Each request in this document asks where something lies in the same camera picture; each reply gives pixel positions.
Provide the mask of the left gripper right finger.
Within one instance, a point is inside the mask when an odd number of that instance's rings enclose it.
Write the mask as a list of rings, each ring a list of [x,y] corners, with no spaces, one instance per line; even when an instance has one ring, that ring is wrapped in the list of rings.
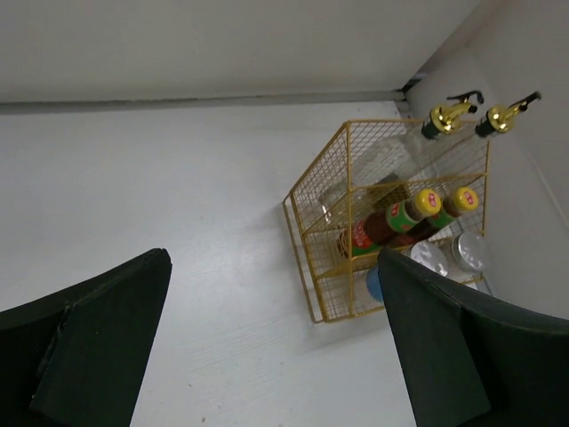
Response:
[[[444,278],[392,249],[383,301],[419,426],[566,426],[568,322]]]

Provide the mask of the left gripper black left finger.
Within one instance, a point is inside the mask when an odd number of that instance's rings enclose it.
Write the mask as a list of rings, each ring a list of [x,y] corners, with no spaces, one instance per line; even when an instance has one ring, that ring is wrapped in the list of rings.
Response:
[[[1,313],[3,426],[127,426],[172,275],[155,248]]]

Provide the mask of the blue-label salt jar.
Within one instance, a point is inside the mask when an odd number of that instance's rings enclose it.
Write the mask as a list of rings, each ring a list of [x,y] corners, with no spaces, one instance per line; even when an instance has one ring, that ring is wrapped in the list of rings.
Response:
[[[448,258],[448,278],[477,290],[491,262],[485,238],[474,232],[461,233],[451,241]]]
[[[448,275],[449,264],[445,255],[438,246],[428,241],[412,244],[405,250],[401,251],[400,254],[419,263],[421,266],[436,272],[440,276],[446,277]],[[383,303],[383,295],[379,278],[379,263],[376,262],[375,265],[367,272],[365,284],[369,295],[376,302]]]

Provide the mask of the red sauce bottle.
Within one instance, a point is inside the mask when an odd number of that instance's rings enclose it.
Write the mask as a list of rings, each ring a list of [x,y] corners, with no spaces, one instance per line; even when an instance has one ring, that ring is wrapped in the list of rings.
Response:
[[[390,242],[388,247],[409,246],[431,238],[459,217],[475,211],[478,205],[478,194],[471,187],[459,187],[442,200],[441,209],[437,214],[421,220],[405,234]]]
[[[437,214],[441,197],[433,189],[422,189],[413,197],[373,212],[342,231],[339,252],[346,258],[368,254],[402,236],[421,220]]]

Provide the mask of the dark oil glass bottle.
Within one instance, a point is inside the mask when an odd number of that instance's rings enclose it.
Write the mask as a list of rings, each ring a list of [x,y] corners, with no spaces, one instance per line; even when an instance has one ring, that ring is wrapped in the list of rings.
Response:
[[[383,137],[359,152],[350,153],[349,176],[329,186],[319,197],[325,222],[330,224],[352,187],[406,181],[423,169],[435,153],[461,129],[461,118],[474,114],[485,101],[479,90],[449,96],[429,110],[420,126]]]

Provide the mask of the clear glass bottle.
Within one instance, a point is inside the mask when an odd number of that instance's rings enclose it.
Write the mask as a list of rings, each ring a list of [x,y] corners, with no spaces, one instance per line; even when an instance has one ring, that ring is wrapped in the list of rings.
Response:
[[[541,98],[541,93],[535,91],[508,106],[489,107],[477,121],[463,122],[456,133],[441,138],[425,154],[421,170],[433,177],[474,173],[484,163],[488,143],[509,133],[515,118]]]

